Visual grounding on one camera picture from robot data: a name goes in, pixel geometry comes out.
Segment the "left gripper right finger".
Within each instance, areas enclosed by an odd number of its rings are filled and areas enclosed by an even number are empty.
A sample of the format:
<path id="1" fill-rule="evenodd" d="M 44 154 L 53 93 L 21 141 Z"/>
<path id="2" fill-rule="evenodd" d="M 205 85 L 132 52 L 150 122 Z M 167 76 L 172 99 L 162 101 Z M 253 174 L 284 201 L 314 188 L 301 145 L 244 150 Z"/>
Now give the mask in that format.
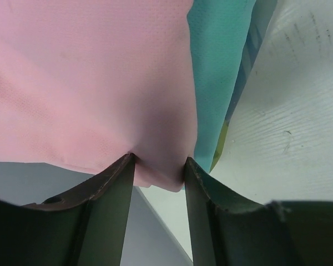
<path id="1" fill-rule="evenodd" d="M 194 265 L 282 265 L 279 201 L 254 202 L 210 177 L 192 158 L 185 193 Z"/>

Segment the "teal folded t shirt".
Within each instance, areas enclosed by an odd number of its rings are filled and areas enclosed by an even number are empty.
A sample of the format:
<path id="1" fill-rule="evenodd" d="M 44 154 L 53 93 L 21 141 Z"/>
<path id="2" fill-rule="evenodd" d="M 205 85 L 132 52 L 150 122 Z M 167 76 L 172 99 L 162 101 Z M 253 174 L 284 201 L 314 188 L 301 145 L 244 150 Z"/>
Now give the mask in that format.
<path id="1" fill-rule="evenodd" d="M 194 1 L 187 15 L 198 136 L 194 159 L 209 172 L 237 79 L 254 1 Z"/>

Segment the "pink t shirt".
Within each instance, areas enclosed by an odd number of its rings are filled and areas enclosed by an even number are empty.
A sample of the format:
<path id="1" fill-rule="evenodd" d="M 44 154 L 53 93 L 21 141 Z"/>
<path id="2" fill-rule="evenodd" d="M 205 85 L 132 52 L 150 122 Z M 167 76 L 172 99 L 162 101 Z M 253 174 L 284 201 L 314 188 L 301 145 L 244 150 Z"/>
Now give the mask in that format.
<path id="1" fill-rule="evenodd" d="M 0 1 L 0 162 L 181 190 L 197 135 L 192 1 Z"/>

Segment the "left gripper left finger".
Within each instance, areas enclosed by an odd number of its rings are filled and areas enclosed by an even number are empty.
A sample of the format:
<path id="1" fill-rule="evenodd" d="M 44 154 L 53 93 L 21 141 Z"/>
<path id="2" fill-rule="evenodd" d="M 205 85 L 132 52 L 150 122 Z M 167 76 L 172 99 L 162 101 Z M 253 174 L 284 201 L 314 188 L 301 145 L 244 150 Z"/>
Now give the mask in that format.
<path id="1" fill-rule="evenodd" d="M 67 265 L 119 265 L 133 190 L 135 155 L 126 154 L 79 185 L 25 207 L 45 213 L 79 209 Z"/>

